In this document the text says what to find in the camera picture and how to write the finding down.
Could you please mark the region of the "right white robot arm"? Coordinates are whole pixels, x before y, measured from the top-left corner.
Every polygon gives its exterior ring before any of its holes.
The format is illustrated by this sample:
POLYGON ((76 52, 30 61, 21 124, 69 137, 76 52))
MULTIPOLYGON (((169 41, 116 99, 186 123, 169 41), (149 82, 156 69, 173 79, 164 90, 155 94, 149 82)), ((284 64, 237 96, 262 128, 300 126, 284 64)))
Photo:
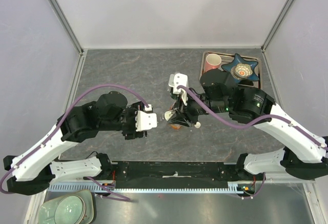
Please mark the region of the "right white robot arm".
POLYGON ((313 180, 327 175, 327 138, 317 136, 292 119, 261 89, 241 87, 232 75, 213 69, 200 78, 202 93, 188 86, 188 77, 181 73, 169 77, 171 97, 175 100, 165 119, 173 125, 200 127, 201 115, 220 119, 239 130, 254 127, 278 140, 283 148, 277 151, 238 157, 235 175, 242 180, 266 173, 285 172, 292 177, 313 180))

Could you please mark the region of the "orange drink bottle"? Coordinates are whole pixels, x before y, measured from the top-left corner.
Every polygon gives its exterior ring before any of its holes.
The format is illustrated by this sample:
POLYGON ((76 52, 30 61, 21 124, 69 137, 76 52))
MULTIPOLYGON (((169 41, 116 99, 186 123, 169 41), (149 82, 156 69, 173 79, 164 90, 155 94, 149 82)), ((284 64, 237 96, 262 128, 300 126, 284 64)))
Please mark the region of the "orange drink bottle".
POLYGON ((175 129, 175 130, 179 130, 181 128, 181 125, 174 125, 174 124, 170 124, 171 128, 175 129))

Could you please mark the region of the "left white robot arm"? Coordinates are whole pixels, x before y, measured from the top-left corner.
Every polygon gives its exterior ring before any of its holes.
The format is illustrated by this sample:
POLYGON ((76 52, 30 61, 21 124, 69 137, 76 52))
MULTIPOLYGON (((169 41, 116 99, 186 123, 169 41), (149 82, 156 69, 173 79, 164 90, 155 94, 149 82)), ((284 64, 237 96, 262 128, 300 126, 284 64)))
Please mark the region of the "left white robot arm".
POLYGON ((105 153, 83 160, 59 161, 58 156, 100 131, 120 131, 126 140, 143 138, 157 127, 157 115, 151 105, 128 105, 116 91, 103 94, 97 101, 70 108, 45 137, 20 156, 6 156, 8 172, 6 194, 34 195, 60 181, 75 178, 106 180, 113 166, 105 153))

